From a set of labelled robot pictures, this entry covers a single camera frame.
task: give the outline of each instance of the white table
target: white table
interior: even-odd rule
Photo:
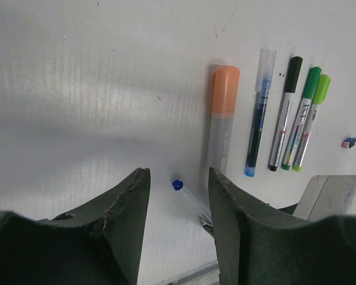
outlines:
[[[277,57],[256,176],[247,178],[264,46]],[[295,107],[310,65],[332,84],[301,173],[273,173],[279,74],[291,55],[304,59]],[[139,284],[216,260],[170,176],[198,185],[218,64],[241,70],[227,173],[239,187],[282,207],[313,175],[356,174],[356,146],[341,148],[356,137],[356,0],[0,0],[0,209],[51,219],[149,167]]]

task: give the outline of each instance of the blue pen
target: blue pen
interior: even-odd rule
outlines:
[[[276,50],[262,49],[260,65],[256,82],[256,104],[253,114],[252,131],[250,134],[245,175],[254,177],[257,156],[262,134],[263,120],[265,117],[266,104],[268,102],[269,90],[272,84],[273,69]]]

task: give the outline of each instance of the orange marker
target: orange marker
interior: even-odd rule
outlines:
[[[207,162],[223,174],[227,170],[239,78],[240,70],[234,66],[223,65],[215,72]]]

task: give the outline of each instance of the blue pen tip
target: blue pen tip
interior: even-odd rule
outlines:
[[[255,176],[255,168],[254,167],[245,167],[245,175],[248,177],[254,177]]]
[[[183,182],[181,180],[173,181],[173,188],[175,191],[181,190],[183,188]]]

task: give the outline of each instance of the green marker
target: green marker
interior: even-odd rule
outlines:
[[[295,155],[298,152],[298,146],[300,139],[302,138],[304,124],[306,123],[307,114],[311,106],[311,101],[314,96],[321,71],[320,67],[313,67],[310,69],[307,76],[307,81],[302,93],[300,109],[298,111],[297,118],[295,119],[294,128],[291,132],[289,146],[286,149],[284,161],[282,162],[282,168],[284,170],[290,169],[290,166],[293,165]]]
[[[304,129],[302,140],[298,149],[298,155],[295,159],[293,170],[301,171],[304,153],[306,152],[307,144],[309,143],[310,134],[314,127],[315,118],[318,114],[320,105],[323,103],[327,96],[328,88],[330,87],[331,78],[328,75],[322,74],[319,79],[318,86],[316,87],[313,104],[311,106],[309,121]]]

